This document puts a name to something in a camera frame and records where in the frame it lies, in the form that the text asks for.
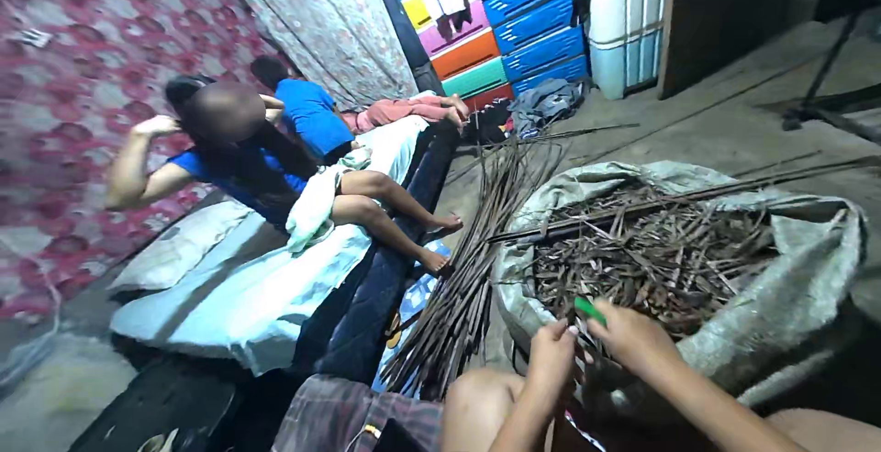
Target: yellow drawer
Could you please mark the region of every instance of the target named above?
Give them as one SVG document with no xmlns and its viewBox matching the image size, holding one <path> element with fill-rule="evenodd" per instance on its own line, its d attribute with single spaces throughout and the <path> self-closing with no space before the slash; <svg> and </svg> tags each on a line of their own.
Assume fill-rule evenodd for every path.
<svg viewBox="0 0 881 452">
<path fill-rule="evenodd" d="M 432 22 L 431 16 L 428 15 L 428 8 L 425 7 L 423 0 L 403 0 L 403 11 L 407 12 L 407 17 L 413 22 L 416 30 L 422 29 Z"/>
</svg>

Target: pillow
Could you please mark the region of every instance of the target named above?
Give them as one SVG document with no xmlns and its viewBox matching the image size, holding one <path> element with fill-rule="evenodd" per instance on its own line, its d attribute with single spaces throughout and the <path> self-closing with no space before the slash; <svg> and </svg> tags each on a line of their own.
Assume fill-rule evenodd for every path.
<svg viewBox="0 0 881 452">
<path fill-rule="evenodd" d="M 237 201 L 218 202 L 168 227 L 135 255 L 108 290 L 163 290 L 176 285 L 249 213 Z"/>
</svg>

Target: pink patterned wall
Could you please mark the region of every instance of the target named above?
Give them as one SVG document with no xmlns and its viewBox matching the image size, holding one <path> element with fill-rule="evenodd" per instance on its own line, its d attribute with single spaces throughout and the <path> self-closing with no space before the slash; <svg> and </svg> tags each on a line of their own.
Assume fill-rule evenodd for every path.
<svg viewBox="0 0 881 452">
<path fill-rule="evenodd" d="M 9 40 L 35 28 L 38 49 Z M 240 0 L 0 0 L 0 317 L 45 314 L 146 243 L 206 193 L 145 210 L 102 209 L 105 174 L 128 129 L 171 113 L 165 82 L 203 73 L 256 83 L 271 48 Z M 157 141 L 150 166 L 187 148 Z"/>
</svg>

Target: person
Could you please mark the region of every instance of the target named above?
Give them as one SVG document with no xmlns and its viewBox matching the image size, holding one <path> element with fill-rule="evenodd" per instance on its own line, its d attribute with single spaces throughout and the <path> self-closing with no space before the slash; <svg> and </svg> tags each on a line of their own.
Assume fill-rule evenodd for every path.
<svg viewBox="0 0 881 452">
<path fill-rule="evenodd" d="M 723 452 L 869 452 L 881 450 L 881 429 L 829 413 L 789 410 L 762 419 L 698 374 L 664 329 L 630 309 L 597 300 L 607 325 L 588 321 L 612 356 L 664 397 Z M 450 387 L 441 450 L 492 452 L 595 450 L 574 428 L 552 419 L 573 380 L 574 327 L 566 320 L 533 337 L 525 379 L 481 368 Z M 639 450 L 648 450 L 643 444 Z M 682 443 L 676 450 L 686 449 Z"/>
<path fill-rule="evenodd" d="M 412 114 L 430 122 L 449 121 L 459 131 L 468 120 L 468 106 L 456 94 L 451 97 L 380 99 L 359 113 L 340 112 L 333 98 L 320 85 L 305 80 L 299 70 L 288 68 L 278 58 L 258 57 L 251 63 L 251 73 L 284 103 L 283 122 L 299 133 L 314 151 L 324 151 L 345 141 L 339 121 L 351 135 L 363 134 Z M 337 156 L 339 151 L 337 149 L 329 157 Z"/>
<path fill-rule="evenodd" d="M 180 76 L 166 86 L 166 96 L 179 120 L 158 115 L 138 123 L 128 134 L 109 173 L 106 207 L 126 210 L 146 206 L 193 181 L 210 182 L 251 207 L 281 232 L 293 203 L 318 172 L 318 165 L 296 137 L 281 134 L 265 119 L 279 108 L 252 87 L 216 83 L 204 75 Z M 146 161 L 153 139 L 179 131 L 194 145 L 171 157 L 153 173 Z M 344 173 L 336 189 L 330 219 L 337 225 L 357 223 L 377 239 L 415 258 L 435 275 L 447 258 L 408 238 L 374 199 L 381 199 L 426 228 L 456 230 L 455 215 L 437 217 L 383 173 Z"/>
</svg>

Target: floral curtain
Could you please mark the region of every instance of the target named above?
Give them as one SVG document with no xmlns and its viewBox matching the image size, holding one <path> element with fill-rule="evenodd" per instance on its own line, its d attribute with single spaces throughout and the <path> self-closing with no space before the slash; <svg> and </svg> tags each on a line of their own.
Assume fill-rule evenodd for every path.
<svg viewBox="0 0 881 452">
<path fill-rule="evenodd" d="M 417 93 L 382 0 L 246 0 L 309 80 L 342 109 Z"/>
<path fill-rule="evenodd" d="M 0 0 L 0 318 L 51 312 L 207 192 L 190 187 L 125 213 L 103 210 L 107 166 L 129 128 L 171 113 L 179 73 L 256 83 L 273 50 L 241 0 Z M 53 35 L 38 48 L 20 30 Z M 155 142 L 149 166 L 190 145 Z"/>
</svg>

